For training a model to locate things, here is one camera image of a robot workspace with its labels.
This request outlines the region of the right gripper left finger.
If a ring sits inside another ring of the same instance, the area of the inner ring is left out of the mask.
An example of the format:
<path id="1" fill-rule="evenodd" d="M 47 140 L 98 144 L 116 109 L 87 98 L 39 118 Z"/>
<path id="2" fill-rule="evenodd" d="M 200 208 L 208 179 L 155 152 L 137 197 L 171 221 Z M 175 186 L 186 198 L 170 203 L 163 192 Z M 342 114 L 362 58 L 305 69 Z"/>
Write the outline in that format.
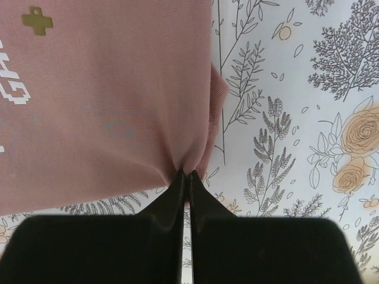
<path id="1" fill-rule="evenodd" d="M 185 174 L 135 215 L 36 215 L 1 257 L 2 283 L 179 283 Z"/>

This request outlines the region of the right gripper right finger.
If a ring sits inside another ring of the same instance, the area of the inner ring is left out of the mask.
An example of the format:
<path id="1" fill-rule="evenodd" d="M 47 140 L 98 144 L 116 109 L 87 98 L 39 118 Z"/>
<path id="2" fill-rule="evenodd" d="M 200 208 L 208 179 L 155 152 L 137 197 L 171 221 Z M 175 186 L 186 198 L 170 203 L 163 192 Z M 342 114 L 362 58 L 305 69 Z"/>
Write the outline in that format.
<path id="1" fill-rule="evenodd" d="M 238 217 L 188 177 L 194 283 L 361 283 L 339 227 L 323 218 Z"/>

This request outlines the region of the pink t shirt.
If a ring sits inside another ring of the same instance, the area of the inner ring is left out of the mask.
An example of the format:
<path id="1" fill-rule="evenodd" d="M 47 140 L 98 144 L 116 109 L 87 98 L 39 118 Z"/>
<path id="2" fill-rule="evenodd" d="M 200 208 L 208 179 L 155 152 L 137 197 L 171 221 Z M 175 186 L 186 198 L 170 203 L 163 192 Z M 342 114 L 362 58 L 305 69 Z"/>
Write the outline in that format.
<path id="1" fill-rule="evenodd" d="M 203 175 L 226 82 L 210 1 L 1 2 L 1 214 Z"/>

